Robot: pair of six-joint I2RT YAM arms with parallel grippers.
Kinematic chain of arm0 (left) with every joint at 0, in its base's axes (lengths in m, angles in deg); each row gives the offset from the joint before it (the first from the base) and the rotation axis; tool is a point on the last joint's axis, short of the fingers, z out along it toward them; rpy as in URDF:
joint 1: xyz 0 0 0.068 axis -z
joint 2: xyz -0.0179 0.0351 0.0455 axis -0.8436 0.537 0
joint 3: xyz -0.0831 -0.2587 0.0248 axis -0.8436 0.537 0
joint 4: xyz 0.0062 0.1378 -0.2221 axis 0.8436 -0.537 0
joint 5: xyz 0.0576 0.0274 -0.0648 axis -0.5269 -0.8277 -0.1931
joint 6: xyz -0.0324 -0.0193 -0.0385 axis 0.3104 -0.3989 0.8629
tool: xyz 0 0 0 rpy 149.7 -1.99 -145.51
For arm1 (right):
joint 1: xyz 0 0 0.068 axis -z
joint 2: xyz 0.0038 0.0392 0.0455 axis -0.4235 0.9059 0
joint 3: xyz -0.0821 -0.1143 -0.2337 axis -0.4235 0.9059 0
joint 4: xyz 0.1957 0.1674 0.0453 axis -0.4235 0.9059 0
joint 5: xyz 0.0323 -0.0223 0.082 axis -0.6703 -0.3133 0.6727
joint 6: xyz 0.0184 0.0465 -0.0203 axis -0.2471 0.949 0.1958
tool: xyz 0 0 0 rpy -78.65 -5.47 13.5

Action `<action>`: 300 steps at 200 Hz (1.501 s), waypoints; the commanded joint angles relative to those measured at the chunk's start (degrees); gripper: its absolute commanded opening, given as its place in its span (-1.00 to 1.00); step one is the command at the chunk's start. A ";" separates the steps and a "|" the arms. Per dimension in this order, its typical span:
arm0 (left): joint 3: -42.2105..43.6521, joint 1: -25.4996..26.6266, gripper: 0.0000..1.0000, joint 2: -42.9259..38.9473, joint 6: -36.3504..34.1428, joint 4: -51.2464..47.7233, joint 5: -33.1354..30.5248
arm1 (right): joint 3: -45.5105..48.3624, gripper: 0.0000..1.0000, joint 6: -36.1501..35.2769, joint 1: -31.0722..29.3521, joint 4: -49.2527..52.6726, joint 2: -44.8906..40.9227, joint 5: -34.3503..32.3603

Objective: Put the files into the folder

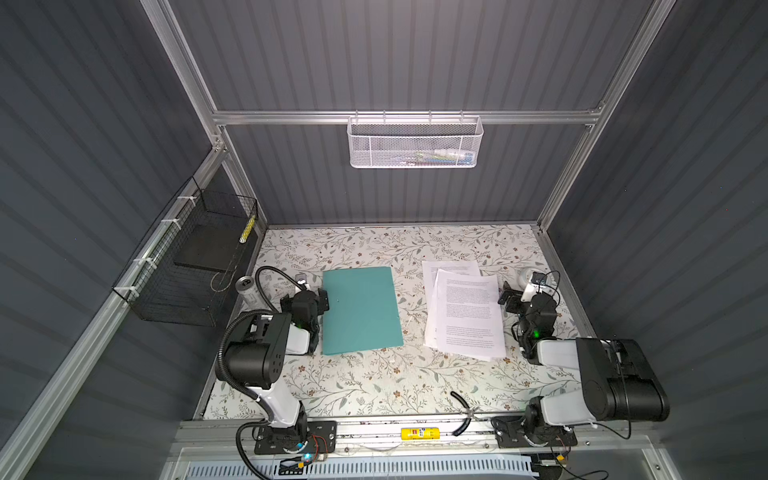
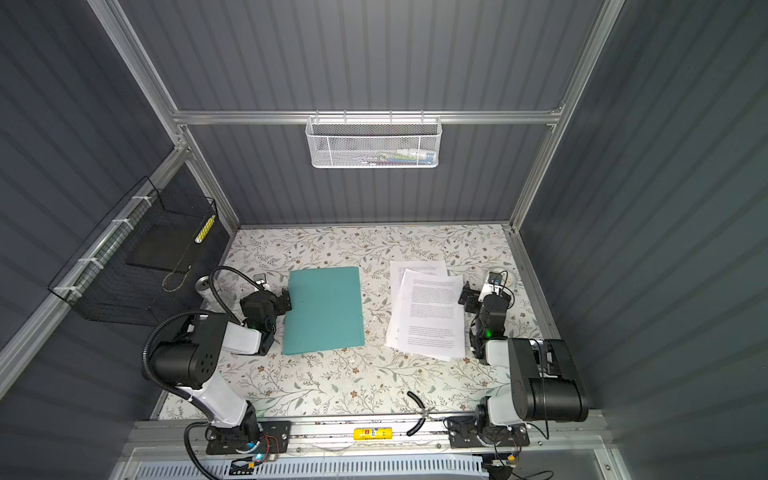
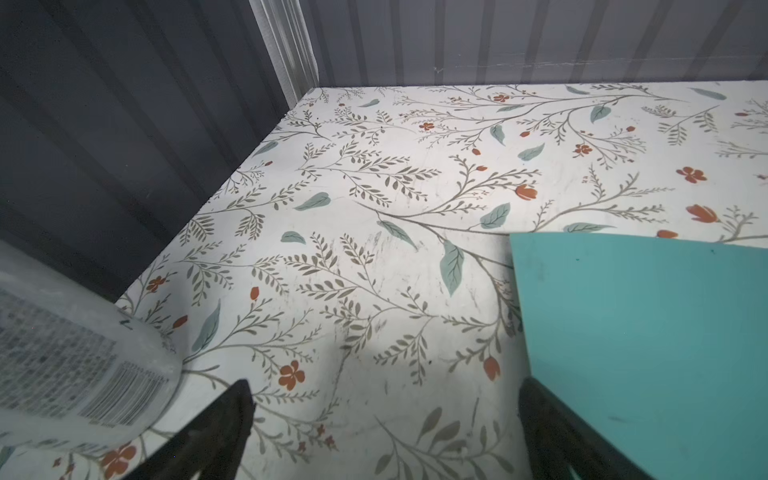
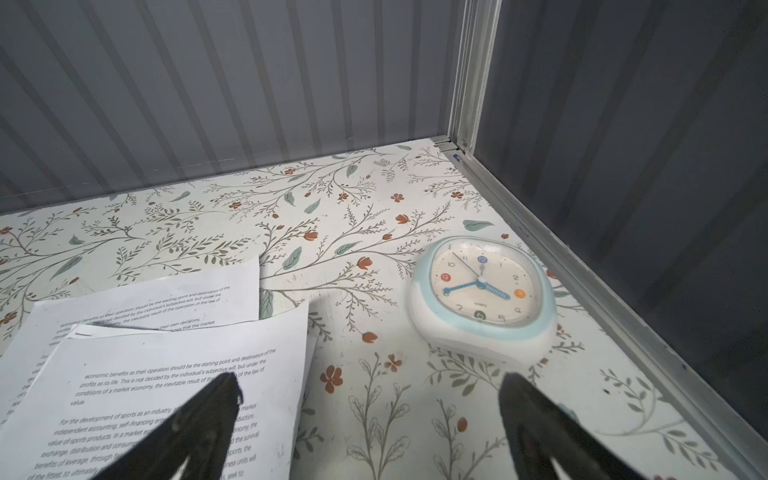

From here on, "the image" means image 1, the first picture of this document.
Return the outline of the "printed paper sheet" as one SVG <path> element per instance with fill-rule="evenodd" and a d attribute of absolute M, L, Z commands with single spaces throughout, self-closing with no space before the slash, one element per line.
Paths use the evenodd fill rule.
<path fill-rule="evenodd" d="M 434 289 L 438 349 L 473 358 L 506 356 L 496 275 L 440 272 Z"/>
<path fill-rule="evenodd" d="M 480 276 L 481 273 L 476 261 L 423 261 L 422 270 L 427 300 L 427 321 L 424 344 L 430 348 L 437 349 L 437 331 L 433 319 L 433 293 L 438 274 L 444 271 L 465 276 Z"/>

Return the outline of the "teal green file folder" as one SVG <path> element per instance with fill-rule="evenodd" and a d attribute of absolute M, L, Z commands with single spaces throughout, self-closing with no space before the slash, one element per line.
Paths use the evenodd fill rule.
<path fill-rule="evenodd" d="M 326 271 L 323 287 L 329 298 L 329 310 L 323 314 L 323 354 L 332 356 L 404 345 L 389 267 Z"/>

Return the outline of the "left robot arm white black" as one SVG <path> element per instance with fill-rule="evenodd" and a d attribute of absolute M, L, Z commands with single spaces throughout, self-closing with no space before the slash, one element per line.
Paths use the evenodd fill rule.
<path fill-rule="evenodd" d="M 295 293 L 283 296 L 275 306 L 260 282 L 264 272 L 288 280 Z M 240 278 L 236 290 L 249 299 L 258 295 L 266 307 L 243 311 L 227 326 L 217 348 L 216 378 L 256 401 L 265 413 L 264 426 L 300 431 L 307 420 L 305 407 L 290 393 L 282 370 L 287 357 L 316 352 L 320 318 L 330 308 L 328 293 L 322 288 L 311 290 L 304 281 L 273 266 L 262 266 L 254 275 Z"/>

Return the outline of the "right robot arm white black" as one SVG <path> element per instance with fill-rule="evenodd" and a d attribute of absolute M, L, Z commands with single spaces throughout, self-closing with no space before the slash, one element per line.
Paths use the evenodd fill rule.
<path fill-rule="evenodd" d="M 628 339 L 555 336 L 557 289 L 538 284 L 528 291 L 503 284 L 498 304 L 518 320 L 511 327 L 522 357 L 530 364 L 574 371 L 580 387 L 526 406 L 520 428 L 533 444 L 548 444 L 577 426 L 606 421 L 663 422 L 670 403 L 639 344 Z"/>

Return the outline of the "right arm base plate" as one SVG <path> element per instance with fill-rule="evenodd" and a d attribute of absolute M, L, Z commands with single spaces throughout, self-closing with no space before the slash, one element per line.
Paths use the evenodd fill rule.
<path fill-rule="evenodd" d="M 574 431 L 529 420 L 523 415 L 492 417 L 491 426 L 500 448 L 570 448 L 578 444 Z"/>

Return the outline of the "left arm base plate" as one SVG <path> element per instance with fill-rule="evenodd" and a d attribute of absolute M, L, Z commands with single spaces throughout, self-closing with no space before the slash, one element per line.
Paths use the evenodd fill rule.
<path fill-rule="evenodd" d="M 333 453 L 338 424 L 335 421 L 309 421 L 290 428 L 260 427 L 255 434 L 256 455 Z"/>

